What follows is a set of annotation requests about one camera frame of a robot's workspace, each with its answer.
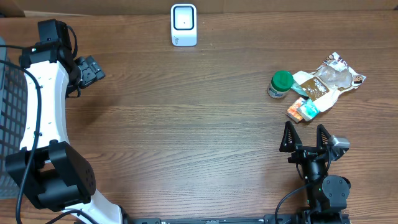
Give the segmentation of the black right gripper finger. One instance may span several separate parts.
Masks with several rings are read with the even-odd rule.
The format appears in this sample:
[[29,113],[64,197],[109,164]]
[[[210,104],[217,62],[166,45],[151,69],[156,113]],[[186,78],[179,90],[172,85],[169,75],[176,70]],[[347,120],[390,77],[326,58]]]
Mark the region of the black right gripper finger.
[[291,121],[285,123],[284,135],[280,144],[280,152],[294,152],[302,146],[302,141],[299,138],[294,125]]
[[317,126],[317,147],[325,147],[331,137],[330,133],[326,130],[324,125]]

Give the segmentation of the orange tissue pack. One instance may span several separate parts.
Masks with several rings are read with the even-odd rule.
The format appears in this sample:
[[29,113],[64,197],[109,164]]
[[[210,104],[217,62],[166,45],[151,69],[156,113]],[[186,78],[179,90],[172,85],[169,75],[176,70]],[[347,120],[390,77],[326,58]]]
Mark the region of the orange tissue pack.
[[306,102],[305,98],[299,97],[286,111],[286,115],[295,121],[296,123],[303,120],[303,117],[299,114],[298,109]]

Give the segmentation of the small teal tissue pack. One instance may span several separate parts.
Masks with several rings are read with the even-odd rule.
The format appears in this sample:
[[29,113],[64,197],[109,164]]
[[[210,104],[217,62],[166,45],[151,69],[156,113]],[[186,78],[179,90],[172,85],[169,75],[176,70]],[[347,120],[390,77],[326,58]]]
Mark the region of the small teal tissue pack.
[[299,115],[305,120],[310,121],[320,112],[313,101],[309,98],[305,103],[297,109]]

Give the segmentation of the beige brown snack pouch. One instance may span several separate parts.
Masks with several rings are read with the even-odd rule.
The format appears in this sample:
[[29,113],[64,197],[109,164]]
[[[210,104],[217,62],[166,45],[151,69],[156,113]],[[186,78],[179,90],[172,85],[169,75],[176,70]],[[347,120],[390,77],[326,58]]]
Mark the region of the beige brown snack pouch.
[[324,112],[337,102],[341,94],[359,88],[366,76],[355,72],[338,53],[333,52],[314,72],[299,71],[293,79],[318,111]]

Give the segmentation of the green lid jar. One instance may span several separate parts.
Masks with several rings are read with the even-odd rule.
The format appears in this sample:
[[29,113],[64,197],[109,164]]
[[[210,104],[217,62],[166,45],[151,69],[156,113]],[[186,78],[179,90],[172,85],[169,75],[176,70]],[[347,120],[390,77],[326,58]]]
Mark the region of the green lid jar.
[[294,83],[293,75],[286,70],[279,70],[273,75],[267,92],[272,98],[283,98]]

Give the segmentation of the teal wet wipes pack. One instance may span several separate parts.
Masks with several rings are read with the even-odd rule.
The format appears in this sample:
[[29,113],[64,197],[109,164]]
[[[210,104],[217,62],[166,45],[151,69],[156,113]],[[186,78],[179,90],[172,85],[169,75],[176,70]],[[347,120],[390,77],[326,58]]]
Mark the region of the teal wet wipes pack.
[[294,90],[295,92],[297,92],[299,95],[302,95],[304,97],[308,97],[308,95],[305,92],[305,90],[297,82],[293,83],[291,89]]

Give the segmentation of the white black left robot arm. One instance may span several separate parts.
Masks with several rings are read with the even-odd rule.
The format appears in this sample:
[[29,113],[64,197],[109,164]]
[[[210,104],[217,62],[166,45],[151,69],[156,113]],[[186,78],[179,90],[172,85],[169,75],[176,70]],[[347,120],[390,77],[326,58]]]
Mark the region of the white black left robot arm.
[[62,21],[38,23],[40,40],[22,49],[16,69],[24,74],[24,130],[19,151],[6,157],[5,168],[37,209],[58,218],[76,216],[82,223],[129,223],[128,214],[97,188],[90,163],[68,139],[65,102],[104,78],[93,57],[79,57],[76,34]]

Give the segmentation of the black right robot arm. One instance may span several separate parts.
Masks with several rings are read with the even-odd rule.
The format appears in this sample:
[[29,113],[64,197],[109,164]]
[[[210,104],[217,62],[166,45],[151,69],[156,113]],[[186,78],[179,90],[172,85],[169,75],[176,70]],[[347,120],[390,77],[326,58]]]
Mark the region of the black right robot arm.
[[[288,162],[295,164],[305,184],[284,196],[274,212],[276,223],[349,223],[347,208],[350,181],[328,173],[331,163],[347,153],[350,142],[345,137],[331,135],[326,128],[317,126],[317,145],[304,146],[292,122],[285,123],[280,152],[290,153]],[[306,191],[308,206],[294,215],[279,216],[281,205],[291,196]]]

